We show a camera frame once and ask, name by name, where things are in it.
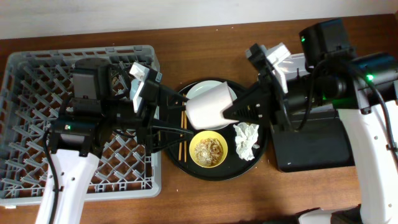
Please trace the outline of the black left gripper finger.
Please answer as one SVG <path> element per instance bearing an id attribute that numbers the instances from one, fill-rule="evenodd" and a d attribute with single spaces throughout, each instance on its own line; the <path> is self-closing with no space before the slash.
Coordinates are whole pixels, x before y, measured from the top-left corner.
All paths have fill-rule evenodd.
<path id="1" fill-rule="evenodd" d="M 151 124 L 151 131 L 154 134 L 151 145 L 151 153 L 157 153 L 164 149 L 168 149 L 181 142 L 184 142 L 184 135 L 186 135 L 186 141 L 190 141 L 193 138 L 193 131 L 181 128 L 178 125 L 170 124 L 166 121 L 154 119 Z"/>
<path id="2" fill-rule="evenodd" d="M 169 105 L 169 98 L 175 98 L 178 101 L 181 101 L 181 105 L 176 104 L 176 105 Z M 185 109 L 185 105 L 183 103 L 186 103 L 189 99 L 183 95 L 181 95 L 179 92 L 165 86 L 165 85 L 160 85 L 160 107 L 164 109 Z"/>

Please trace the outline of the white napkin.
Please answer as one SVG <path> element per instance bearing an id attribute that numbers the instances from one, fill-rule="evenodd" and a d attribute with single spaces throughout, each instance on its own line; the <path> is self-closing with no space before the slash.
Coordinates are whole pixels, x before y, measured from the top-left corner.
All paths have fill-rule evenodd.
<path id="1" fill-rule="evenodd" d="M 235 143 L 236 153 L 240 159 L 251 161 L 254 159 L 252 148 L 259 149 L 258 140 L 258 124 L 248 124 L 245 122 L 234 124 L 233 128 L 236 132 Z"/>

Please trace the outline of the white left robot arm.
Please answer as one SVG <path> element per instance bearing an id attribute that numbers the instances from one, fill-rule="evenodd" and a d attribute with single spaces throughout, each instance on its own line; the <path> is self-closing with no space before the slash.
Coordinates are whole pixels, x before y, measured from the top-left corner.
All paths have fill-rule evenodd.
<path id="1" fill-rule="evenodd" d="M 116 66 L 103 58 L 84 58 L 75 62 L 72 72 L 74 92 L 66 98 L 58 118 L 43 135 L 43 148 L 49 162 L 49 175 L 40 204 L 37 223 L 78 223 L 89 183 L 102 157 L 105 142 L 117 129 L 135 131 L 139 144 L 149 152 L 174 146 L 162 142 L 162 133 L 181 134 L 190 140 L 193 132 L 154 117 L 158 107 L 169 106 L 169 98 L 186 102 L 179 92 L 161 84 L 162 75 L 142 66 L 141 87 L 129 100 L 131 86 L 112 94 L 111 70 Z"/>

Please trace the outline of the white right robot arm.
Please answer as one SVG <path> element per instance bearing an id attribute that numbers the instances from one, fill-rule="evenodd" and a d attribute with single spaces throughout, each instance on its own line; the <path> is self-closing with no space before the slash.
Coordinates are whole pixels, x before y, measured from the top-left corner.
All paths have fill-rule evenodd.
<path id="1" fill-rule="evenodd" d="M 340 19 L 319 22 L 299 34 L 307 77 L 288 81 L 277 64 L 284 45 L 258 44 L 246 52 L 258 72 L 249 104 L 256 124 L 291 131 L 293 113 L 331 104 L 353 153 L 361 203 L 353 208 L 314 208 L 296 215 L 297 223 L 397 222 L 397 60 L 378 53 L 359 57 Z"/>

